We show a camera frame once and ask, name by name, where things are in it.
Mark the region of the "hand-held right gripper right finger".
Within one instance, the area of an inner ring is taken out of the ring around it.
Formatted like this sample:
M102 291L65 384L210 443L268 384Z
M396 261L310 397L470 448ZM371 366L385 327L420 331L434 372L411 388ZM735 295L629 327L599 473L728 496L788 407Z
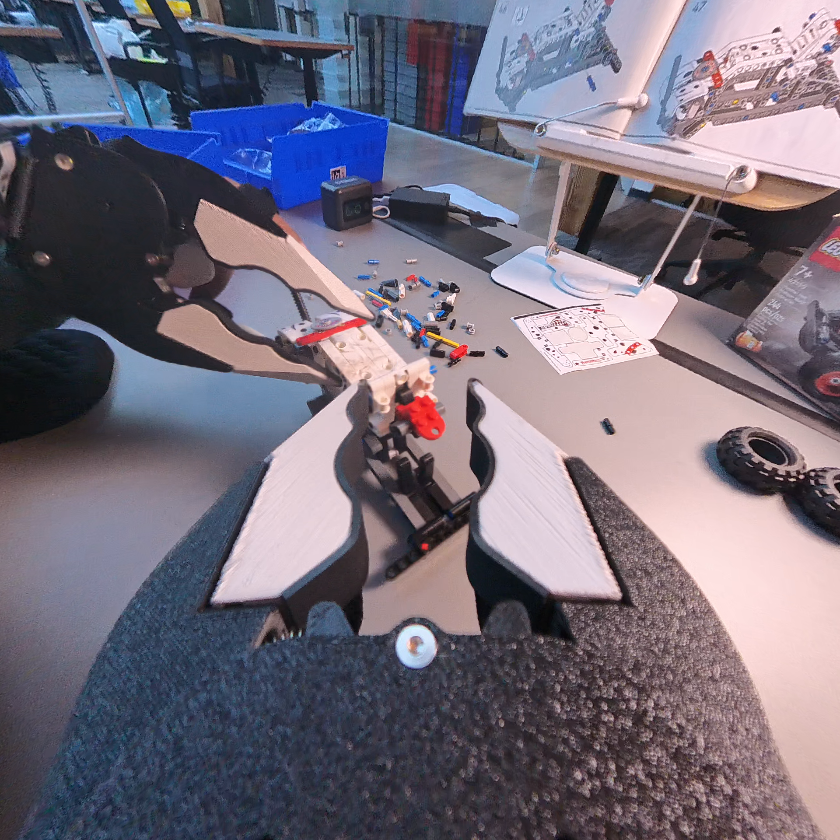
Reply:
M467 385L466 568L488 604L620 602L622 588L565 464L564 451L479 381Z

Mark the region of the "wooden table with black legs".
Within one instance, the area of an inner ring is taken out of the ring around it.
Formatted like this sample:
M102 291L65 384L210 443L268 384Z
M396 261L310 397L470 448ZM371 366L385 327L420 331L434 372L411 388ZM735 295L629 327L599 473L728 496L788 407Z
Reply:
M133 25L142 29L149 29L153 34L158 30L158 24L149 13L129 13ZM246 45L246 59L253 62L256 68L258 65L277 63L279 56L294 59L301 64L303 95L308 106L311 106L319 98L319 89L316 73L316 63L321 60L330 59L336 56L347 59L351 57L354 47L351 44L334 42L322 38L314 38L305 35L290 34L281 30L230 27L223 24L214 24L206 20L193 20L190 18L176 18L182 28L189 34L203 33L215 35L227 39L233 39L240 44ZM155 40L152 35L150 46L155 47ZM259 78L262 91L263 84Z

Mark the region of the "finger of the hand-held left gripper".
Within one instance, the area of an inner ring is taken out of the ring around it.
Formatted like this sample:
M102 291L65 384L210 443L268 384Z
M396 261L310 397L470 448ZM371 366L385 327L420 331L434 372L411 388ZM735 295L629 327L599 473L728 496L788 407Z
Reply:
M295 349L211 309L208 302L184 302L163 311L157 333L228 365L234 373L317 384L330 392L344 390L344 382L330 371L318 351Z
M293 291L320 297L335 311L373 319L354 292L297 240L272 234L205 200L197 205L194 226L206 253L217 263L263 270Z

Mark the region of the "black power adapter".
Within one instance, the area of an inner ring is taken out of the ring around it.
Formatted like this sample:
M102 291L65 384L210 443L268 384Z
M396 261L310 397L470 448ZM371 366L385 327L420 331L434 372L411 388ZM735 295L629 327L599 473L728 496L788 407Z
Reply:
M403 222L445 225L449 215L450 194L425 190L416 185L395 188L388 196L391 219Z

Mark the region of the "blue plastic bin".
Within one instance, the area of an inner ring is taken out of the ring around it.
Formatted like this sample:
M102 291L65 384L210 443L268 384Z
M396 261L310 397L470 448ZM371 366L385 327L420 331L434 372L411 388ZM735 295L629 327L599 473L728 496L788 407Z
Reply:
M333 112L345 128L287 135L310 117ZM192 113L196 131L216 132L228 149L272 152L270 190L281 209L319 200L322 182L356 175L372 183L383 177L389 120L367 112L314 102L203 110Z
M131 128L118 124L76 122L92 132L100 142L130 137L155 151L180 155L207 169L227 177L237 184L251 184L256 190L266 195L263 204L273 198L268 175L261 175L246 167L234 163L234 151L224 147L222 136L216 132L196 130Z

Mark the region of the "clear plastic bags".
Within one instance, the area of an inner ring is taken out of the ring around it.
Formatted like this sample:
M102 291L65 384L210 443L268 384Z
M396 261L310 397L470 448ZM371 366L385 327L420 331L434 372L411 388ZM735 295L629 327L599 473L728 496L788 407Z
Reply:
M323 117L310 117L300 122L287 135L316 133L342 128L345 128L345 123L333 112L328 112ZM226 152L224 161L229 165L235 165L249 172L271 176L272 152L270 150L240 146Z

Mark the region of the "grey desk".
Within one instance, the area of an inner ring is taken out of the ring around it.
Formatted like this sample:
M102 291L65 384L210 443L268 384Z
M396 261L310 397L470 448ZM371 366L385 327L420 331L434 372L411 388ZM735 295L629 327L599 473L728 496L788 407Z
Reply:
M333 271L338 236L320 206L284 217ZM512 371L438 369L448 426L438 469L459 495L476 485L472 376L583 458L714 606L794 784L838 838L838 543L795 504L747 492L715 457L719 437L747 425L788 439L809 466L838 466L838 442L661 356L557 374L520 334ZM112 389L96 412L2 447L2 838L25 823L124 607L205 510L302 425L318 392L111 346Z

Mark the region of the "black office chair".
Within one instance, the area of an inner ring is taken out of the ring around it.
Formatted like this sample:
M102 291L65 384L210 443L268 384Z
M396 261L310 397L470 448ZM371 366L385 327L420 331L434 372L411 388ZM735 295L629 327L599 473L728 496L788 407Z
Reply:
M175 91L169 94L175 126L189 130L192 112L258 106L263 96L256 66L246 59L246 45L203 33L189 35L165 1L150 1L158 31L155 49L173 68Z

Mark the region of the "toy truck set box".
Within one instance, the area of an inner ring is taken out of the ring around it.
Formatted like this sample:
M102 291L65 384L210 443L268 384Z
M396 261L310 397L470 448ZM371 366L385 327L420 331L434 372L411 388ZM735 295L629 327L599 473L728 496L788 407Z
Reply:
M839 216L728 345L839 418Z

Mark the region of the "pile of small toy pieces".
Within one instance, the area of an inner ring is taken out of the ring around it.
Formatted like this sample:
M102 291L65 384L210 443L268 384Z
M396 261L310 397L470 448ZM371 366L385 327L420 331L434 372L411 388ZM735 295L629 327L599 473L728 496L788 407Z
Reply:
M418 322L443 310L453 292L438 288L443 282L457 286L453 311L439 331L468 352L482 352L460 367L476 371L500 368L512 371L524 338L511 321L522 312L524 299L495 284L489 272L386 224L354 230L342 236L344 246L333 249L333 271L352 288L377 291L387 280L406 286L396 307Z

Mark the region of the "small black cube device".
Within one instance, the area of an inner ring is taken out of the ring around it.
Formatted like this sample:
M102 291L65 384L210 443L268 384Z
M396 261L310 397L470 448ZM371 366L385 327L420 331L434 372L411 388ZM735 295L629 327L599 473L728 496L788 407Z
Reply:
M324 223L342 231L373 220L373 185L359 176L346 176L321 183Z

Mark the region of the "open building instruction booklet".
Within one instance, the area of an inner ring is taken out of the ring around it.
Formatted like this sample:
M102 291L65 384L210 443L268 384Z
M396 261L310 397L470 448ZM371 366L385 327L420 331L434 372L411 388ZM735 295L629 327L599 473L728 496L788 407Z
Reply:
M838 188L838 2L498 2L465 101L541 153Z

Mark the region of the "white black toy truck model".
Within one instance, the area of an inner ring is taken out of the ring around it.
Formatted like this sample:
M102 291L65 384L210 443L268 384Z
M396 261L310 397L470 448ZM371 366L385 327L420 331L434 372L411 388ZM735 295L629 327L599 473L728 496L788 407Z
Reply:
M312 413L341 388L369 388L367 464L412 526L406 550L385 570L391 581L468 524L474 496L457 498L433 454L419 443L438 440L445 431L431 365L426 358L405 361L367 321L347 313L292 324L276 339L289 358L312 363L338 382L324 385L323 397L310 401Z

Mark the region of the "black desk pad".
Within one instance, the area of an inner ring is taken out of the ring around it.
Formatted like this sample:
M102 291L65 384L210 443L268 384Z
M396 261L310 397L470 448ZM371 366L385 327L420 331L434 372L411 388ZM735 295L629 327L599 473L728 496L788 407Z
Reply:
M406 222L393 217L387 218L385 224L486 273L523 250L541 244L535 236L517 227L507 224L472 227L453 217L445 225Z

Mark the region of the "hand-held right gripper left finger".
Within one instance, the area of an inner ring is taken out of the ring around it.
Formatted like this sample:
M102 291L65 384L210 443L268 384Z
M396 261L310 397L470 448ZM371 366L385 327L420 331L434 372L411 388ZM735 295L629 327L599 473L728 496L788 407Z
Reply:
M369 571L357 488L369 402L367 384L350 386L271 452L210 606L308 612L358 600Z

